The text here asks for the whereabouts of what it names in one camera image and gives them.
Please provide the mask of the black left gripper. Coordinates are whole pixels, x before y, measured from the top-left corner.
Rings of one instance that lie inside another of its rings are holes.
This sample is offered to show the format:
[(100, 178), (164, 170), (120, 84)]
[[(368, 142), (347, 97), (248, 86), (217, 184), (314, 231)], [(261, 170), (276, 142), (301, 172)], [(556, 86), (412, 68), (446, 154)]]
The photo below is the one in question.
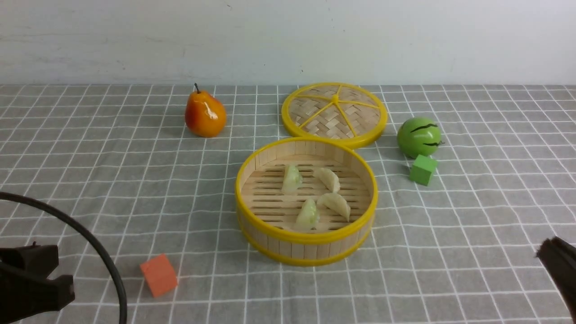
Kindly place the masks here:
[(76, 296), (72, 275), (49, 279), (59, 266), (56, 245), (0, 249), (0, 322), (16, 323), (43, 312), (60, 311)]

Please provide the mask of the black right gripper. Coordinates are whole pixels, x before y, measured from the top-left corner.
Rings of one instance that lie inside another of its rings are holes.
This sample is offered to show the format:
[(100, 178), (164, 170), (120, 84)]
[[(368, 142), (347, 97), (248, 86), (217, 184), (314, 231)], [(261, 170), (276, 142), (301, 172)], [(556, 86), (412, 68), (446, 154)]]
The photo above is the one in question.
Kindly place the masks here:
[(546, 238), (535, 256), (559, 289), (572, 321), (576, 321), (576, 248), (557, 236)]

